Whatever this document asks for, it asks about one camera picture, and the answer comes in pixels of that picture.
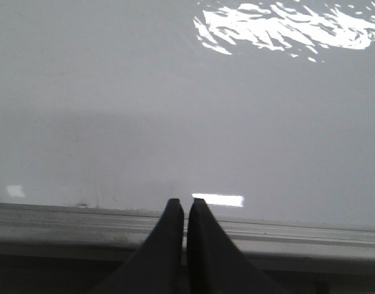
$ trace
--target white panel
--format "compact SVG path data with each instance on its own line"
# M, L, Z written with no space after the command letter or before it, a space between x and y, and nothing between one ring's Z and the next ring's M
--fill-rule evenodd
M0 0L0 202L375 225L375 1Z

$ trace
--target white wall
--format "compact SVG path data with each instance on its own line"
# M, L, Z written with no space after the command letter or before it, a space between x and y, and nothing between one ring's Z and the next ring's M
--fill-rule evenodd
M329 48L299 30L317 54L297 36L259 48L279 39L257 28L288 19L269 2L253 19L277 26L249 24L254 43L230 18L243 1L0 0L0 202L160 211L242 195L213 211L375 225L375 2L300 1L283 3L342 25ZM205 18L222 7L234 31Z

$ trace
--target glossy white surface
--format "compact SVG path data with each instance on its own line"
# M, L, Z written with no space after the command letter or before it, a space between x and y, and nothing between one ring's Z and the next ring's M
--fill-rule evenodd
M242 4L0 1L0 202L160 211L240 195L213 211L375 225L375 28L342 27L357 50L197 40L204 10ZM375 1L300 4L375 25Z

